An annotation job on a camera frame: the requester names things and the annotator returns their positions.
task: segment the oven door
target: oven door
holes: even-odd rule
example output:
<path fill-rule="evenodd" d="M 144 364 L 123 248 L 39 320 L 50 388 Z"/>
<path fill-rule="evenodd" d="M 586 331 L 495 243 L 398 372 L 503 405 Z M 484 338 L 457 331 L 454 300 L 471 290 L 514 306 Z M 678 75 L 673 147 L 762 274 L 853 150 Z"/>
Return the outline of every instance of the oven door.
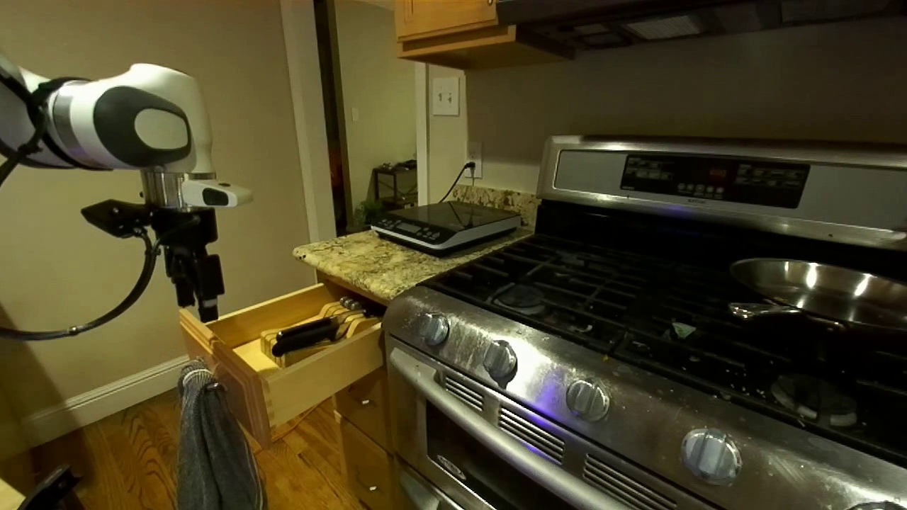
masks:
<path fill-rule="evenodd" d="M 430 357 L 393 342 L 389 369 L 400 486 L 415 508 L 624 508 L 504 437 L 466 392 L 442 388 Z"/>

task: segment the stainless steel oven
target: stainless steel oven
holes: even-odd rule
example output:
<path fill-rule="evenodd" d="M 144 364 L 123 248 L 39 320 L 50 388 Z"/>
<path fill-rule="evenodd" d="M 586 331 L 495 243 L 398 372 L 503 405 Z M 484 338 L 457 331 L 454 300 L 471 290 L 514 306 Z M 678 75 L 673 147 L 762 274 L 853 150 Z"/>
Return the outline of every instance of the stainless steel oven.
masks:
<path fill-rule="evenodd" d="M 415 508 L 907 508 L 907 334 L 732 316 L 746 257 L 907 280 L 907 154 L 565 137 L 539 194 L 385 313 Z"/>

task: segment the open drawer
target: open drawer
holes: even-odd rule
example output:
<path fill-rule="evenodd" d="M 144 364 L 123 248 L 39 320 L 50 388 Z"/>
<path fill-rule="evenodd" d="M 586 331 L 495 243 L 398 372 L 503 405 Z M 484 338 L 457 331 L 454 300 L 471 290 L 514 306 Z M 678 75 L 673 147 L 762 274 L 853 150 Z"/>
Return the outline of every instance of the open drawer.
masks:
<path fill-rule="evenodd" d="M 186 351 L 216 369 L 230 410 L 255 439 L 270 443 L 281 426 L 383 365 L 375 318 L 352 338 L 296 351 L 293 365 L 281 365 L 262 350 L 262 331 L 317 318 L 337 297 L 317 284 L 212 323 L 201 323 L 186 310 L 179 313 Z"/>

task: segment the white baseboard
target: white baseboard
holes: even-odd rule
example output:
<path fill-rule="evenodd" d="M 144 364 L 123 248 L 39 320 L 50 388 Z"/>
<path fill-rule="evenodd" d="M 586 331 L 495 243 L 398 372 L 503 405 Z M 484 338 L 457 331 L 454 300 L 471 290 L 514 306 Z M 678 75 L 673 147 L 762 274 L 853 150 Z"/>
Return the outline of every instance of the white baseboard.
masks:
<path fill-rule="evenodd" d="M 50 439 L 65 437 L 72 432 L 79 432 L 90 423 L 113 418 L 126 408 L 134 408 L 150 396 L 174 392 L 179 384 L 179 372 L 186 364 L 189 364 L 189 357 L 175 357 L 161 365 L 152 365 L 148 372 L 116 379 L 110 385 L 76 395 L 76 396 L 65 401 L 63 405 L 36 410 L 24 420 L 26 443 L 31 449 L 50 443 Z"/>

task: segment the light switch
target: light switch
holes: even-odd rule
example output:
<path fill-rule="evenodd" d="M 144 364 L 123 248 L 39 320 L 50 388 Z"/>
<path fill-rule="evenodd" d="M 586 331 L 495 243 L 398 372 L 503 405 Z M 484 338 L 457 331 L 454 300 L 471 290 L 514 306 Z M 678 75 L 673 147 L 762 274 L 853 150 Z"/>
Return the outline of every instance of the light switch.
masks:
<path fill-rule="evenodd" d="M 430 79 L 430 114 L 433 117 L 457 117 L 459 114 L 459 79 L 457 78 Z"/>

